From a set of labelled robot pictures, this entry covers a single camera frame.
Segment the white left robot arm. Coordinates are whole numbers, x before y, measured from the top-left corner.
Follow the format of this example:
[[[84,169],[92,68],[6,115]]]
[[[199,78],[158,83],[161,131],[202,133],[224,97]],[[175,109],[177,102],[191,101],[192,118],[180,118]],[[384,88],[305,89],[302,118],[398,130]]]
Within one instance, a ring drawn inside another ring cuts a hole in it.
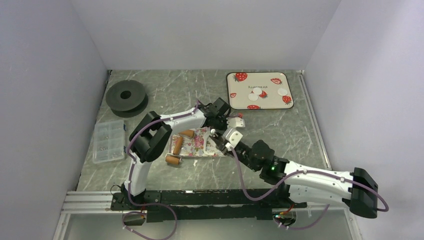
[[[198,101],[189,110],[174,114],[148,112],[131,133],[126,147],[131,162],[128,179],[124,182],[127,192],[124,204],[131,210],[137,210],[143,205],[142,194],[147,189],[147,177],[152,162],[162,155],[168,140],[174,134],[205,127],[226,130],[230,112],[230,105],[220,97],[208,104]]]

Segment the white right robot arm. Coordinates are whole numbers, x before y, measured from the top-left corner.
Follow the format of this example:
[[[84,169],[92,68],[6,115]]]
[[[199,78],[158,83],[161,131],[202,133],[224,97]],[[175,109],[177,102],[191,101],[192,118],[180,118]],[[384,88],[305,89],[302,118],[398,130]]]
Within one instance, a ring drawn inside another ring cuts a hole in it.
[[[249,147],[240,142],[228,152],[254,172],[276,192],[276,203],[287,208],[291,204],[320,203],[345,205],[352,214],[375,219],[378,207],[378,184],[363,168],[353,171],[330,171],[302,165],[275,156],[275,151],[259,140]]]

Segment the white dough scrap strip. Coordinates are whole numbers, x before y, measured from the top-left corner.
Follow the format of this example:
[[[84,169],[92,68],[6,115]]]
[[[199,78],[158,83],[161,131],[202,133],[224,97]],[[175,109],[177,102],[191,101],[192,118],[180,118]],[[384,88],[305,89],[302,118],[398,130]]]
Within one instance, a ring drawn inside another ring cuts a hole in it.
[[[218,156],[219,155],[218,152],[219,151],[216,148],[215,142],[210,139],[210,136],[209,135],[206,135],[203,138],[203,154],[205,156],[212,157],[212,156]]]

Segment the wooden handled dough scraper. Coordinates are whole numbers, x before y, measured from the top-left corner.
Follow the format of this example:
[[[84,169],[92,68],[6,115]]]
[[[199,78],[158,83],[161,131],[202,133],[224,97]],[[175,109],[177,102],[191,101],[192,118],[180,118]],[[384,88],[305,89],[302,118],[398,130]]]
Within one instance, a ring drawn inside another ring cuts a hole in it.
[[[210,138],[215,143],[215,147],[224,155],[228,155],[228,149],[226,147],[228,141],[226,140],[224,136],[225,131],[214,129],[212,128],[210,130]]]

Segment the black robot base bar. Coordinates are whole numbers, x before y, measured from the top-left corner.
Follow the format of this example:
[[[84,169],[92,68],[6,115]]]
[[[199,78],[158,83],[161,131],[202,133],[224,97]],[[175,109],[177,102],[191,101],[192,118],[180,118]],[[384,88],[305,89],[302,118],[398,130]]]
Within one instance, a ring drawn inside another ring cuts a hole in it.
[[[307,204],[291,203],[273,192],[259,201],[249,200],[240,189],[146,190],[133,205],[122,192],[112,195],[112,211],[143,210],[148,223],[178,220],[214,220],[254,218],[272,220],[279,211]]]

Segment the floral print tray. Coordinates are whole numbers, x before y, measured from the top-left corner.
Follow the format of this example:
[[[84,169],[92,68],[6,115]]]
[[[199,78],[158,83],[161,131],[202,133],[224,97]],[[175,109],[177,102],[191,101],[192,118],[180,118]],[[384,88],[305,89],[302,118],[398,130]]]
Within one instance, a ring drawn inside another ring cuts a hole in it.
[[[223,157],[224,155],[218,150],[217,156],[206,156],[203,153],[204,137],[209,135],[210,129],[208,127],[191,129],[194,130],[194,137],[184,137],[180,156],[187,158],[208,158],[208,157]],[[169,140],[168,152],[171,153],[174,150],[175,143],[179,135],[174,134]]]

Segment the wooden rolling pin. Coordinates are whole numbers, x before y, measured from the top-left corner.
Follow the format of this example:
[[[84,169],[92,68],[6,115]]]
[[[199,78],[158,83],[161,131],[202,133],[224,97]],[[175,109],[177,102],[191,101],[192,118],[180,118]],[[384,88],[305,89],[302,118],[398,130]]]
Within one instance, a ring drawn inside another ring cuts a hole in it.
[[[165,162],[169,165],[179,165],[182,157],[180,152],[183,147],[184,137],[193,138],[195,136],[195,131],[188,129],[178,133],[178,139],[175,142],[174,149],[171,153],[167,153],[165,156]]]

